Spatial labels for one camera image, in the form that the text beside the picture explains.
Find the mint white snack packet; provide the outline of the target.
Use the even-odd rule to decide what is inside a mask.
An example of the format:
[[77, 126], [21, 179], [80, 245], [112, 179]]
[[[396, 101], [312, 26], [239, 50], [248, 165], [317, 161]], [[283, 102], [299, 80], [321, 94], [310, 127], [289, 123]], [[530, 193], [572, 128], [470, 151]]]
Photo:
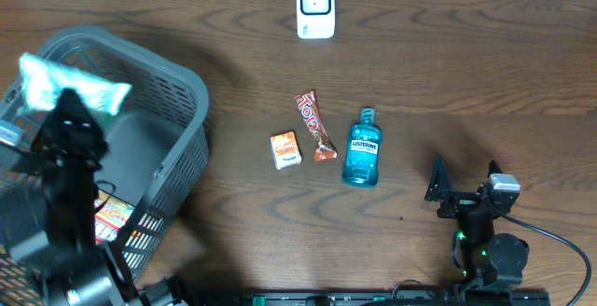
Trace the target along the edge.
[[111, 82], [77, 68], [42, 59], [31, 53], [19, 58], [25, 113], [51, 111], [64, 90], [74, 90], [83, 104], [99, 114], [116, 116], [132, 90], [128, 83]]

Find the blue Listerine mouthwash bottle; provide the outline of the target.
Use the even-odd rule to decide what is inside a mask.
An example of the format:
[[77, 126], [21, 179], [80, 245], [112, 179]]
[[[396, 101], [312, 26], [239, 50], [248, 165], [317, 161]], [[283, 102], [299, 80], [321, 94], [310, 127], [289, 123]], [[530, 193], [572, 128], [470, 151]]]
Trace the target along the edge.
[[372, 188], [379, 181], [378, 161], [382, 130], [375, 123], [376, 110], [363, 107], [359, 120], [348, 133], [347, 154], [342, 171], [345, 184]]

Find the grey plastic shopping basket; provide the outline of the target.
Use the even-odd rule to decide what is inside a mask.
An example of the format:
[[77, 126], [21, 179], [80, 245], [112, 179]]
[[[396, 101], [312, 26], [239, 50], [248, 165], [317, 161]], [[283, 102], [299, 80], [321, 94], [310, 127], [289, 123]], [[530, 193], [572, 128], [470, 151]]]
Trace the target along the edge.
[[[119, 244], [135, 285], [209, 159], [203, 129], [208, 90], [186, 67], [94, 26], [63, 30], [33, 55], [132, 86], [116, 116], [88, 110], [109, 147], [94, 174], [96, 185], [134, 206], [113, 242]], [[24, 130], [16, 147], [28, 152], [49, 111], [25, 113], [21, 84], [20, 73], [2, 98], [1, 122]], [[10, 188], [40, 183], [38, 175], [1, 166], [1, 196]], [[46, 305], [30, 274], [1, 244], [3, 304]]]

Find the red Top chocolate bar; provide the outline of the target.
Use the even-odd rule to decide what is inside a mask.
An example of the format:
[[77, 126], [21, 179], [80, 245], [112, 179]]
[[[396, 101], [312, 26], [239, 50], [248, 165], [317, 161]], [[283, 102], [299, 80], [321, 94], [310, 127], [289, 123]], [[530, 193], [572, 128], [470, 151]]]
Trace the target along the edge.
[[313, 159], [316, 162], [335, 159], [338, 152], [331, 143], [324, 127], [316, 98], [316, 90], [309, 90], [296, 95], [295, 102], [306, 127], [316, 141]]

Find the small orange snack box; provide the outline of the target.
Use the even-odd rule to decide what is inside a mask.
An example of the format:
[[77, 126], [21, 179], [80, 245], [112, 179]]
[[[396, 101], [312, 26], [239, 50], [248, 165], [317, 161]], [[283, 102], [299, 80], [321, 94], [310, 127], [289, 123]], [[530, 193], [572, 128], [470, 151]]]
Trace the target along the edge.
[[270, 138], [271, 152], [277, 170], [300, 164], [302, 156], [294, 132], [284, 132]]

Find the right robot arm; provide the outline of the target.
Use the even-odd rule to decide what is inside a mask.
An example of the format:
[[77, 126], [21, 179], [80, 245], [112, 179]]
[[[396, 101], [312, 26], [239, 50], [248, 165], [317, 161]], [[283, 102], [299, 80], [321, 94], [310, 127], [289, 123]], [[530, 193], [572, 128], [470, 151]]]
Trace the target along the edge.
[[507, 216], [520, 191], [516, 177], [503, 173], [495, 161], [489, 164], [487, 181], [476, 191], [455, 190], [443, 159], [436, 159], [424, 199], [439, 203], [438, 217], [457, 223], [452, 257], [465, 274], [461, 294], [467, 290], [511, 290], [522, 283], [529, 245], [512, 234], [497, 233], [493, 225], [495, 219]]

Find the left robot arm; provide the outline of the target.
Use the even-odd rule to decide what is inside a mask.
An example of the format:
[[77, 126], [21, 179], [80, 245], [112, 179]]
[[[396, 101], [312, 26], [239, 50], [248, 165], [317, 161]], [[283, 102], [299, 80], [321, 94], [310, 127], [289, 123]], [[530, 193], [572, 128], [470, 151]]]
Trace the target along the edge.
[[104, 133], [74, 90], [64, 90], [47, 114], [36, 146], [1, 145], [2, 168], [38, 175], [37, 187], [1, 196], [1, 244], [25, 265], [46, 305], [178, 305], [177, 278], [137, 290], [120, 246], [96, 243], [94, 180], [108, 150]]

